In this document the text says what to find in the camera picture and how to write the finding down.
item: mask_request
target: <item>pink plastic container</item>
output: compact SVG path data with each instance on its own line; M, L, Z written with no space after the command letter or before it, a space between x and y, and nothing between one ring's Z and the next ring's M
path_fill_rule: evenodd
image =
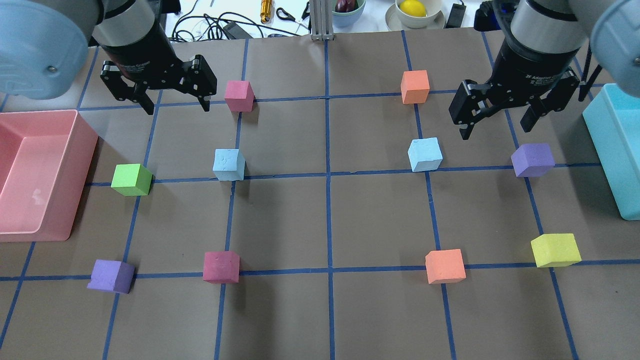
M0 113L0 242L69 238L97 140L76 110Z

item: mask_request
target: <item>light blue bowl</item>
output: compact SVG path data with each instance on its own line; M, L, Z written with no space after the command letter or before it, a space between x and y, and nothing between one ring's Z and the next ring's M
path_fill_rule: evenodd
M625 220L640 220L640 99L606 84L582 113Z
M331 12L333 13L333 25L339 28L344 28L346 26L353 25L353 23L362 16L362 10L364 10L367 0L358 0L358 8L348 13L335 12L335 3L337 2L338 0L333 0L333 5L331 7Z

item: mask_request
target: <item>lemon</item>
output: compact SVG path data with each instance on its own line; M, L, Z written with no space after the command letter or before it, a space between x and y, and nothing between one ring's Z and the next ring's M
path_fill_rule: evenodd
M427 9L425 9L424 5L418 0L404 0L400 4L400 10L407 15L415 17L427 16Z

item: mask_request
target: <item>green cube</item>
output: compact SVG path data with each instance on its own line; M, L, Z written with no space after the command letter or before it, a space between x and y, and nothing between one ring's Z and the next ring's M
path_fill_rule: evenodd
M539 268L569 266L582 261L573 234L544 234L531 241Z
M111 188L125 196L149 194L153 174L140 164L120 164L116 166Z

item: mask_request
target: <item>coral cube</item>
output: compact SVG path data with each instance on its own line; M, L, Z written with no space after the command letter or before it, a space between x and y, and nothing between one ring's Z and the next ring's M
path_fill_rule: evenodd
M244 156L238 149L216 149L213 172L220 181L244 179Z
M240 257L233 251L205 252L202 280L211 284L238 282Z
M427 70L405 71L400 82L403 104L422 104L429 95Z
M125 196L149 194L153 174L140 164L120 164L116 166L111 188Z
M134 266L122 261L96 260L88 289L128 294Z
M531 240L533 257L539 268L569 266L582 261L573 234L544 234Z
M542 176L556 165L547 143L523 144L511 155L511 162L517 177Z
M249 81L230 80L225 91L225 101L231 111L252 111L255 96Z
M438 138L413 140L409 145L408 154L413 172L435 170L442 162Z
M460 249L434 250L424 259L430 284L460 282L467 278Z

